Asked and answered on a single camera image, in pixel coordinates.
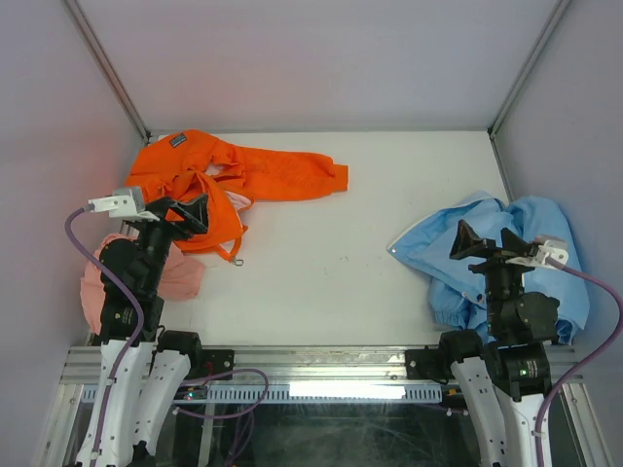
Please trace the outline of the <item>orange zip jacket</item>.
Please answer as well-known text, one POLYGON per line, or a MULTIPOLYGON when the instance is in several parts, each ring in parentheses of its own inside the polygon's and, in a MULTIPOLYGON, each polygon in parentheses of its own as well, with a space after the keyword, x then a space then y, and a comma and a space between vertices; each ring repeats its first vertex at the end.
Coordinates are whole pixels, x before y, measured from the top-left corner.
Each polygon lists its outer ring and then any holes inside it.
POLYGON ((147 202, 207 195, 208 231, 175 244, 186 254, 216 253, 231 262, 247 230, 241 213, 255 201, 301 201, 348 189, 348 167, 308 152, 242 147, 197 129, 143 149, 126 184, 147 202))

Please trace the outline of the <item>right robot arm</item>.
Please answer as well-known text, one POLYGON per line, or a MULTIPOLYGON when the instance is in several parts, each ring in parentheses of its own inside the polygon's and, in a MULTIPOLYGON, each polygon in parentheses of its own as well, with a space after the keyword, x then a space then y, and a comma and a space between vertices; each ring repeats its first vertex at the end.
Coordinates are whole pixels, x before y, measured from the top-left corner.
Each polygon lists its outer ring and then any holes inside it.
POLYGON ((549 466, 551 368, 545 343, 558 338, 559 300, 525 289, 525 275, 547 260, 568 261, 565 241, 540 235, 526 242, 508 229, 501 240, 482 238, 461 220, 450 257, 478 259, 469 270, 485 278, 488 333, 447 332, 435 353, 436 368, 454 377, 463 393, 484 466, 549 466))

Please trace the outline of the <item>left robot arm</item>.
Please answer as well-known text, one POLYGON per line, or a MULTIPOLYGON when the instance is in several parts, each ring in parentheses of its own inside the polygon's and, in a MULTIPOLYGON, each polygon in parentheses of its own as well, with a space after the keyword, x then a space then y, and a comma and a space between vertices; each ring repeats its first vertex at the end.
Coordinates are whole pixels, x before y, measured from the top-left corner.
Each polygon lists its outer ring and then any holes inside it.
POLYGON ((208 230, 207 196, 145 202, 138 187, 94 198, 72 213, 65 231, 102 275, 100 364, 89 428, 77 466, 152 466, 160 433, 183 379, 203 367, 198 334, 158 330, 164 301, 158 289, 172 243, 208 230), (88 212, 107 213, 134 227, 94 256, 73 233, 88 212))

